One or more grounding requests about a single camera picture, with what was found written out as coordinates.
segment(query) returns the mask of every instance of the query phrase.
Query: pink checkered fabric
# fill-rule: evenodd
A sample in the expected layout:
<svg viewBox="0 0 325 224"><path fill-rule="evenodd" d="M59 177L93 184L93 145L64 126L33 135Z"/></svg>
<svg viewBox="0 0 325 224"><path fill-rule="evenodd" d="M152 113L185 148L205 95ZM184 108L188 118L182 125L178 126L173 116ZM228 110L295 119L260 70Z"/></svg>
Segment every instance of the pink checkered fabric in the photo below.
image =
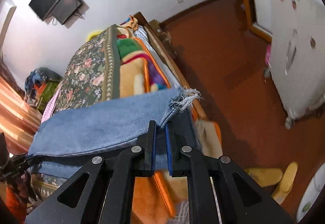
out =
<svg viewBox="0 0 325 224"><path fill-rule="evenodd" d="M61 88L59 88L57 90L57 92L55 93L55 95L51 98L50 101L48 101L48 104L46 105L46 108L44 110L43 116L42 116L42 120L41 123L43 123L44 121L47 121L50 117L52 117L55 105L56 105L56 99L60 93Z"/></svg>

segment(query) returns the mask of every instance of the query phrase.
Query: yellow plush object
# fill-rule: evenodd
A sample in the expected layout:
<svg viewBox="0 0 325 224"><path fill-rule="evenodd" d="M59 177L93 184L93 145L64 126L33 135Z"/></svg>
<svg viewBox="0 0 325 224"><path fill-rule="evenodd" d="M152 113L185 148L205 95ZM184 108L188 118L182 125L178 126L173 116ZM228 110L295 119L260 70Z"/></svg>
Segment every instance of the yellow plush object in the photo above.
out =
<svg viewBox="0 0 325 224"><path fill-rule="evenodd" d="M276 185L283 175L280 168L248 168L245 172L261 187Z"/></svg>
<svg viewBox="0 0 325 224"><path fill-rule="evenodd" d="M297 170L298 170L298 164L296 162L292 162L291 164L289 164L283 174L280 183L272 193L273 199L276 202L278 202L280 205L283 203L284 199L287 197L287 195L290 193L292 189L292 185L294 183Z"/></svg>
<svg viewBox="0 0 325 224"><path fill-rule="evenodd" d="M120 67L120 97L145 93L144 59L137 58Z"/></svg>
<svg viewBox="0 0 325 224"><path fill-rule="evenodd" d="M97 35L101 34L103 31L94 31L92 33L90 33L87 36L86 42L90 41L91 39L93 39L94 37L96 37Z"/></svg>

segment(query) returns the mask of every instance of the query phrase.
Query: wooden bed frame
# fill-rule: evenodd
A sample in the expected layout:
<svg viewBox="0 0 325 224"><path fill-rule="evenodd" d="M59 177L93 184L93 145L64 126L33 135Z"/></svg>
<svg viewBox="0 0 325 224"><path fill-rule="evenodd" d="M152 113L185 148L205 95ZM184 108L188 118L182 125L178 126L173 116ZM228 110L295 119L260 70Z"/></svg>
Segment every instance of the wooden bed frame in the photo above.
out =
<svg viewBox="0 0 325 224"><path fill-rule="evenodd" d="M180 84L183 87L190 88L191 86L186 81L184 75L179 70L179 68L177 67L176 63L174 62L174 60L172 59L172 57L169 55L169 53L167 52L166 48L164 47L164 45L162 44L162 42L160 41L160 39L156 35L155 31L151 28L151 26L149 25L149 23L147 22L147 20L145 19L145 17L142 15L142 13L141 12L138 12L138 13L136 13L134 15L134 17L138 20L139 25L143 26L144 29L146 30L146 32L148 34L148 39L149 39L150 45L157 52L157 54L159 55L159 57L161 58L161 60L163 61L163 63L165 63L169 67L169 69L171 70L171 72L175 75L175 77L177 78L177 80L180 82ZM202 108L199 100L195 99L193 101L193 106L194 106L194 108L195 108L195 110L196 110L196 112L198 114L198 117L200 119L208 120L207 115L204 112L204 110L203 110L203 108Z"/></svg>

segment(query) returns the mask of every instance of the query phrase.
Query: green fabric patch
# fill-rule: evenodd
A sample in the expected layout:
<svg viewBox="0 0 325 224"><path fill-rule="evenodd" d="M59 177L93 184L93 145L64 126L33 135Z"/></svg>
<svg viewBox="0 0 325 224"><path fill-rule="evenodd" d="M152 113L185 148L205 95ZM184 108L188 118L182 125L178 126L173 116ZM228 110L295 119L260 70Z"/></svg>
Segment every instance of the green fabric patch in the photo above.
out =
<svg viewBox="0 0 325 224"><path fill-rule="evenodd" d="M119 49L121 59L131 52L142 50L141 46L136 41L130 38L118 39L117 47Z"/></svg>

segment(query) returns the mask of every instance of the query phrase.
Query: floral blanket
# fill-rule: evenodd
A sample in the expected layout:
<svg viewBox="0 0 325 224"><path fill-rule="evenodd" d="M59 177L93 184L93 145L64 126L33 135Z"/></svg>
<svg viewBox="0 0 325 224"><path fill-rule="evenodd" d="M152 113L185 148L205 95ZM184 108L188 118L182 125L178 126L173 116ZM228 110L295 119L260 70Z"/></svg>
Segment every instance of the floral blanket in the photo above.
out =
<svg viewBox="0 0 325 224"><path fill-rule="evenodd" d="M80 47L65 72L54 113L120 97L116 43L116 25L112 25Z"/></svg>

